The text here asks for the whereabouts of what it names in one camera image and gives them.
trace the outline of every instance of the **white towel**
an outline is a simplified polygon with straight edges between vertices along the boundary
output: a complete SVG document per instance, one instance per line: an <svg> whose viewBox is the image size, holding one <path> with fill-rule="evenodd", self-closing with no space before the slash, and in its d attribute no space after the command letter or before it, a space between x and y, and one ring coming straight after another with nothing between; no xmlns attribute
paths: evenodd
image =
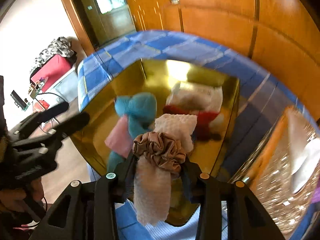
<svg viewBox="0 0 320 240"><path fill-rule="evenodd" d="M189 153L193 150L191 135L197 125L197 116L191 114L163 114L155 120L155 132L165 132L181 141L181 146Z"/></svg>
<svg viewBox="0 0 320 240"><path fill-rule="evenodd" d="M195 115L164 114L155 120L155 132L165 132L181 141L189 153L193 150L191 134L197 124ZM170 207L171 174L153 166L142 155L137 163L134 179L134 207L137 220L142 224L156 225L165 221Z"/></svg>

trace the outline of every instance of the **brown satin scrunchie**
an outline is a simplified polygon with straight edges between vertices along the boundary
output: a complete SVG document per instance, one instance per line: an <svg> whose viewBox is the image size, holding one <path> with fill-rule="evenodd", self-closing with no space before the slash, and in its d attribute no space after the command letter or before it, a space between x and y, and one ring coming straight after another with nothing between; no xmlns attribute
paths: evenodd
<svg viewBox="0 0 320 240"><path fill-rule="evenodd" d="M133 154L144 155L152 165L171 172L178 177L181 163L185 162L186 152L181 147L180 140L164 132L147 132L138 135L133 141Z"/></svg>

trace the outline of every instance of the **camouflage clothing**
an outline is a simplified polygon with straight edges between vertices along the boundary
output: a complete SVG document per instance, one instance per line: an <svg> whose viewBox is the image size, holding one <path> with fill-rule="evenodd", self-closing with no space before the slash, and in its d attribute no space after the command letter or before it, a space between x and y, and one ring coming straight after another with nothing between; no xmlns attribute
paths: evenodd
<svg viewBox="0 0 320 240"><path fill-rule="evenodd" d="M59 37L49 44L49 46L40 52L35 58L35 62L30 70L32 73L36 68L42 67L50 58L59 54L62 57L70 58L75 52L71 49L71 42L65 37Z"/></svg>

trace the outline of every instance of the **gold reflective box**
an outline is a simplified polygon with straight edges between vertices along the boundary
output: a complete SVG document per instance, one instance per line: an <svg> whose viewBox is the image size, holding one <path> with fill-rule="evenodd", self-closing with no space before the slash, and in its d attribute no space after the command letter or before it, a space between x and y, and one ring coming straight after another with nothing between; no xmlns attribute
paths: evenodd
<svg viewBox="0 0 320 240"><path fill-rule="evenodd" d="M212 87L222 86L224 114L221 140L196 141L190 161L198 163L202 172L216 176L227 151L238 112L239 80L215 70L175 60L139 60L131 64L107 84L85 107L90 123L71 139L83 158L100 174L106 174L110 149L104 141L119 117L114 109L114 98L150 92L157 99L157 116L163 114L167 97L176 82L192 82ZM167 223L184 225L198 204L191 204L182 192L181 179L172 182L171 207Z"/></svg>

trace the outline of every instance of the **pink cloth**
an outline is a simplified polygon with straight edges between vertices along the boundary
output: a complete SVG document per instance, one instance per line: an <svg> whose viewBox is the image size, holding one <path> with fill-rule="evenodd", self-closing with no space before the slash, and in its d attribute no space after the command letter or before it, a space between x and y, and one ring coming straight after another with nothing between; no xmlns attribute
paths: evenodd
<svg viewBox="0 0 320 240"><path fill-rule="evenodd" d="M107 147L127 158L133 145L133 139L129 134L128 116L123 115L104 141Z"/></svg>

